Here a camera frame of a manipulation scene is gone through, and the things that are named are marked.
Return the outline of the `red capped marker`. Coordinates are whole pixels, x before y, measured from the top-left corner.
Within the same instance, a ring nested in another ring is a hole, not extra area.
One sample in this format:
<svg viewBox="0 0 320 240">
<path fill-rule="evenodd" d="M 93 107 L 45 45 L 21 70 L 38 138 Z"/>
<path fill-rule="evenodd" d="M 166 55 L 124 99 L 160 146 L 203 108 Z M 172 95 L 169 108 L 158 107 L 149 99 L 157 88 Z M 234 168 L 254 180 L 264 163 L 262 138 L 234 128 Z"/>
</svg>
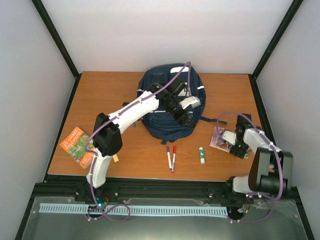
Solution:
<svg viewBox="0 0 320 240">
<path fill-rule="evenodd" d="M 172 169 L 171 172 L 174 173 L 175 172 L 175 168 L 176 168 L 176 153 L 177 153 L 177 146 L 173 146 L 173 156 L 172 156 Z"/>
</svg>

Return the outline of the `orange Treehouse paperback book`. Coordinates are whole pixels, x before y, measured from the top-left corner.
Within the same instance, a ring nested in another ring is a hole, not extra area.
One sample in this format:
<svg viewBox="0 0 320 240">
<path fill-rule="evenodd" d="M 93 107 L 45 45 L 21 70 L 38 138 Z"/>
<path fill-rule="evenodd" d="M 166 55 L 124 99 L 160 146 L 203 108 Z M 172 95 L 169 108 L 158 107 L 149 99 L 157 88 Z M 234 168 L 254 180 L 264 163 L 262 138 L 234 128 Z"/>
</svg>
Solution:
<svg viewBox="0 0 320 240">
<path fill-rule="evenodd" d="M 83 169 L 86 169 L 91 165 L 94 154 L 89 151 L 94 150 L 93 140 L 88 143 L 87 148 L 85 148 L 88 141 L 89 135 L 87 135 L 79 127 L 75 127 L 72 132 L 59 144 L 62 149 L 67 152 Z"/>
</svg>

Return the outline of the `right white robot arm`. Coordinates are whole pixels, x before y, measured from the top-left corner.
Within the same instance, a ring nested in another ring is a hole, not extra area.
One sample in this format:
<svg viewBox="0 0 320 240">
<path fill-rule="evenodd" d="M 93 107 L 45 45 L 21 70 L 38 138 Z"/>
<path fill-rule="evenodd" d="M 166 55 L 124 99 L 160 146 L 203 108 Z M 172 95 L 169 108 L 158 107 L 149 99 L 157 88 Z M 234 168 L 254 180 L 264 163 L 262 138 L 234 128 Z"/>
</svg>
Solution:
<svg viewBox="0 0 320 240">
<path fill-rule="evenodd" d="M 291 190 L 293 155 L 269 140 L 265 132 L 251 121 L 251 115 L 240 113 L 235 132 L 223 134 L 224 137 L 227 135 L 231 136 L 227 140 L 232 144 L 230 154 L 241 159 L 247 150 L 254 154 L 249 174 L 230 178 L 234 193 L 278 200 Z"/>
</svg>

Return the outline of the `pink illustrated paperback book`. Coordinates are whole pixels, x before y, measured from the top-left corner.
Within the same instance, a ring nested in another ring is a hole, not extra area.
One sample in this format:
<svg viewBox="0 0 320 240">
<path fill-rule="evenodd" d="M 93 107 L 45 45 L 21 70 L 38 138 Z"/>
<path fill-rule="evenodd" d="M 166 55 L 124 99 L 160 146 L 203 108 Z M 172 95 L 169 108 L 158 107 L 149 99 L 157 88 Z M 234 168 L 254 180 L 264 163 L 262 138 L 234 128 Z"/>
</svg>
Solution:
<svg viewBox="0 0 320 240">
<path fill-rule="evenodd" d="M 223 127 L 215 127 L 213 130 L 213 134 L 210 141 L 210 146 L 216 149 L 219 149 L 221 151 L 230 153 L 230 148 L 233 146 L 227 141 L 222 139 L 222 134 L 224 131 L 231 131 L 229 129 L 223 128 Z"/>
</svg>

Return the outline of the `navy blue backpack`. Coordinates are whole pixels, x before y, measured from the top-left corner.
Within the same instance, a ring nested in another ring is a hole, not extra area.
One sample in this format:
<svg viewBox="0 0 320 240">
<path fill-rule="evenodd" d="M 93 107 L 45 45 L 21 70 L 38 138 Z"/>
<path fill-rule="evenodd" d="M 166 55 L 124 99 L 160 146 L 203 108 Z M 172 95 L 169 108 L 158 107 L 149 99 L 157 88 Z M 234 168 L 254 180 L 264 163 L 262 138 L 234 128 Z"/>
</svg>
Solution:
<svg viewBox="0 0 320 240">
<path fill-rule="evenodd" d="M 150 135 L 165 145 L 192 134 L 198 121 L 216 122 L 216 118 L 202 116 L 206 104 L 203 82 L 193 67 L 173 63 L 147 70 L 138 83 L 137 96 L 144 91 L 156 92 L 181 73 L 156 95 L 159 107 L 141 118 Z"/>
</svg>

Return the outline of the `yellow glue stick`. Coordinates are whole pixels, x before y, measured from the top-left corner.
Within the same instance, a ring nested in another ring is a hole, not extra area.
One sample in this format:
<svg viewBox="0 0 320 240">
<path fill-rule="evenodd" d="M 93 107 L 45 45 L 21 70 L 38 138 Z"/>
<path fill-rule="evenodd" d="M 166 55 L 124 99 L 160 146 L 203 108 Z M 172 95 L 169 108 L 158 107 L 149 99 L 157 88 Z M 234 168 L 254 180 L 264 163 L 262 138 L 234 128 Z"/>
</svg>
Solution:
<svg viewBox="0 0 320 240">
<path fill-rule="evenodd" d="M 119 161 L 119 158 L 118 158 L 118 155 L 117 155 L 117 154 L 113 155 L 113 156 L 112 156 L 112 159 L 113 159 L 113 161 L 114 161 L 115 163 L 117 163 L 117 162 Z"/>
</svg>

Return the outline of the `black aluminium frame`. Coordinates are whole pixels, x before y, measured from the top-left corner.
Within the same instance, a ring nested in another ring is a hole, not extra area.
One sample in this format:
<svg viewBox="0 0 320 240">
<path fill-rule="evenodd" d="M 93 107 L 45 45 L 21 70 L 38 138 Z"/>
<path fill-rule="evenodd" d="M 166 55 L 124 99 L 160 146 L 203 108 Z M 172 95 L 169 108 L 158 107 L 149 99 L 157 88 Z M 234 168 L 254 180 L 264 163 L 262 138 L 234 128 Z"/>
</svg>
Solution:
<svg viewBox="0 0 320 240">
<path fill-rule="evenodd" d="M 262 129 L 266 131 L 267 137 L 271 140 L 274 139 L 274 134 L 269 122 L 269 118 L 267 116 L 265 106 L 263 104 L 262 96 L 257 84 L 257 79 L 303 2 L 303 0 L 292 1 L 272 39 L 270 40 L 270 43 L 268 44 L 261 59 L 255 67 L 253 73 L 249 74 L 248 76 L 258 116 L 262 124 Z M 50 33 L 51 38 L 55 42 L 62 57 L 67 63 L 67 66 L 69 67 L 72 75 L 74 76 L 74 84 L 60 125 L 61 127 L 64 127 L 82 75 L 76 69 L 76 66 L 70 54 L 68 53 L 68 50 L 65 47 L 65 44 L 63 43 L 63 40 L 61 39 L 54 23 L 52 22 L 43 2 L 40 0 L 34 0 L 32 3 L 40 18 L 42 19 L 44 25 L 46 26 L 48 32 Z M 125 192 L 130 193 L 131 195 L 136 193 L 139 197 L 142 196 L 142 194 L 146 194 L 148 197 L 151 197 L 153 199 L 156 197 L 160 197 L 162 199 L 172 199 L 174 196 L 173 191 L 176 191 L 179 197 L 183 197 L 191 194 L 191 192 L 195 190 L 195 195 L 199 196 L 200 192 L 203 191 L 206 186 L 208 186 L 210 189 L 215 190 L 221 189 L 223 186 L 221 182 L 217 181 L 209 183 L 204 181 L 183 180 L 152 180 L 129 178 L 117 179 L 114 177 L 108 178 L 107 182 L 111 183 L 111 185 L 116 189 L 118 189 L 121 184 L 124 184 L 126 187 Z M 27 235 L 30 234 L 32 221 L 35 219 L 35 214 L 32 212 L 32 208 L 35 206 L 36 199 L 45 197 L 52 199 L 59 197 L 74 197 L 76 195 L 76 188 L 85 190 L 84 200 L 87 200 L 89 198 L 88 188 L 86 183 L 84 182 L 84 177 L 71 175 L 50 175 L 46 173 L 43 182 L 34 185 L 32 194 L 30 196 L 15 238 L 17 240 L 21 240 L 23 238 L 26 238 Z"/>
</svg>

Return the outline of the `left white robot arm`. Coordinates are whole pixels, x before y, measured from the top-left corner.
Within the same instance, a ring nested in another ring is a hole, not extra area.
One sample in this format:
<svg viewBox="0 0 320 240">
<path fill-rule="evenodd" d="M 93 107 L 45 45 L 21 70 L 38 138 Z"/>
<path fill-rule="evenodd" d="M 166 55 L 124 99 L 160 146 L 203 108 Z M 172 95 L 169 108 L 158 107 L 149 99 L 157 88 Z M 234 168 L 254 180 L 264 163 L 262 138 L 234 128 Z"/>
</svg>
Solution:
<svg viewBox="0 0 320 240">
<path fill-rule="evenodd" d="M 109 115 L 103 113 L 96 118 L 95 127 L 89 140 L 93 140 L 94 150 L 86 150 L 94 154 L 94 159 L 86 179 L 90 186 L 86 195 L 92 201 L 99 201 L 103 198 L 106 181 L 106 173 L 113 155 L 117 154 L 123 146 L 122 134 L 135 121 L 141 119 L 158 107 L 163 107 L 166 112 L 172 115 L 173 119 L 182 127 L 193 128 L 195 119 L 187 110 L 189 106 L 196 108 L 201 104 L 198 97 L 189 95 L 178 102 L 176 94 L 166 89 L 159 83 L 153 83 L 148 90 L 144 91 L 137 99 L 130 102 L 122 109 Z"/>
</svg>

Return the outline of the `purple capped marker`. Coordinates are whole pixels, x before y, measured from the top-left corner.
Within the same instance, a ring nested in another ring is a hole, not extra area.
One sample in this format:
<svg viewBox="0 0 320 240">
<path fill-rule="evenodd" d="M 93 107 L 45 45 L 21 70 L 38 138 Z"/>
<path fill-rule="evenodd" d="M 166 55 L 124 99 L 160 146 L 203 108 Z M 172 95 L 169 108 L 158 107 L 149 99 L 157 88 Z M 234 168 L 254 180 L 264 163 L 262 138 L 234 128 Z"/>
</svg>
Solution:
<svg viewBox="0 0 320 240">
<path fill-rule="evenodd" d="M 167 153 L 167 160 L 168 160 L 168 166 L 169 170 L 172 171 L 173 164 L 172 164 L 172 159 L 171 159 L 171 152 L 170 152 L 170 147 L 166 147 L 166 153 Z"/>
</svg>

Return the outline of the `green white glue stick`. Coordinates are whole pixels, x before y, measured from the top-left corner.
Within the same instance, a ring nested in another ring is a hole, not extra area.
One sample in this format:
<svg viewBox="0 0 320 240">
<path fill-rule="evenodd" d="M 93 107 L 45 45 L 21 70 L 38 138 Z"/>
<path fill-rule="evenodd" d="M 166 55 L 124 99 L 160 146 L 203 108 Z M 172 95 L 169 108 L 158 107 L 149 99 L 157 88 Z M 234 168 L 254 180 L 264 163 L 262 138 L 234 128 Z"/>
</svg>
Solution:
<svg viewBox="0 0 320 240">
<path fill-rule="evenodd" d="M 205 153 L 204 153 L 204 148 L 199 147 L 199 158 L 200 158 L 200 163 L 205 164 Z"/>
</svg>

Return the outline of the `clear acrylic front plate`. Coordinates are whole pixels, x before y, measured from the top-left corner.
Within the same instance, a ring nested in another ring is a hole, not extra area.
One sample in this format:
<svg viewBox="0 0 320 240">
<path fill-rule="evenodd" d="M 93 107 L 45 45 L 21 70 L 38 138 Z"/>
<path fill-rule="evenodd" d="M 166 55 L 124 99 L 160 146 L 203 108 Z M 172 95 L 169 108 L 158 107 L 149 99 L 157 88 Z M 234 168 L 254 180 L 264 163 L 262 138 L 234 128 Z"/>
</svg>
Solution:
<svg viewBox="0 0 320 240">
<path fill-rule="evenodd" d="M 129 206 L 219 207 L 199 200 L 137 199 Z M 292 200 L 259 200 L 246 205 L 242 221 L 207 216 L 120 216 L 39 213 L 41 203 L 85 204 L 72 197 L 39 197 L 30 233 L 22 240 L 306 240 L 298 207 Z"/>
</svg>

